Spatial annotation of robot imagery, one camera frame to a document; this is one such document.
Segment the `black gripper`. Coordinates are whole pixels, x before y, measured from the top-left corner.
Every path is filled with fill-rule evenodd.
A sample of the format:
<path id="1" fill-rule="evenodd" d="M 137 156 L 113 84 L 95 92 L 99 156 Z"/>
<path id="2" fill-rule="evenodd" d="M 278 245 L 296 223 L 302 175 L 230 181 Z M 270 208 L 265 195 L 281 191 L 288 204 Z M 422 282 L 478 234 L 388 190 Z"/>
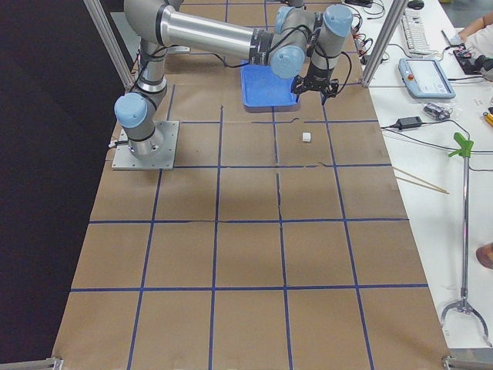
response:
<path id="1" fill-rule="evenodd" d="M 309 65 L 305 77 L 297 75 L 293 78 L 290 91 L 299 102 L 300 95 L 307 91 L 321 92 L 321 105 L 324 106 L 329 98 L 335 98 L 339 91 L 339 79 L 330 79 L 332 69 L 321 69 L 316 65 Z"/>

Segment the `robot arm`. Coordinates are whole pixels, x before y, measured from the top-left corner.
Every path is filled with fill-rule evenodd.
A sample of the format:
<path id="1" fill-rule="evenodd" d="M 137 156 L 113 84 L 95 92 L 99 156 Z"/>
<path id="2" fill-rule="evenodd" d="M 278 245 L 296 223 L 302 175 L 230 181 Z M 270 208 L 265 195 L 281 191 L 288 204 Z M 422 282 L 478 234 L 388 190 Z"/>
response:
<path id="1" fill-rule="evenodd" d="M 291 82 L 296 96 L 319 92 L 322 101 L 340 92 L 332 79 L 353 14 L 343 5 L 324 12 L 301 7 L 279 8 L 275 30 L 188 15 L 179 1 L 126 1 L 124 12 L 141 38 L 139 69 L 128 93 L 114 105 L 116 118 L 127 137 L 127 151 L 136 160 L 154 158 L 165 149 L 168 134 L 153 117 L 167 91 L 165 59 L 173 46 L 185 46 L 269 66 L 275 76 Z"/>

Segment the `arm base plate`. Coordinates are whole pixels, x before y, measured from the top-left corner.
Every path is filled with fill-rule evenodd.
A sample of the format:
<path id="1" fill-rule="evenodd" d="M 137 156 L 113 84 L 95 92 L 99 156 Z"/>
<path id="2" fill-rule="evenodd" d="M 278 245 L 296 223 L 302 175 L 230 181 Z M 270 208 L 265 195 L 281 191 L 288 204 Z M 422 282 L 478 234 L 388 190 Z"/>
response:
<path id="1" fill-rule="evenodd" d="M 155 121 L 155 132 L 147 140 L 128 140 L 123 129 L 112 161 L 114 170 L 172 170 L 179 136 L 178 121 Z"/>

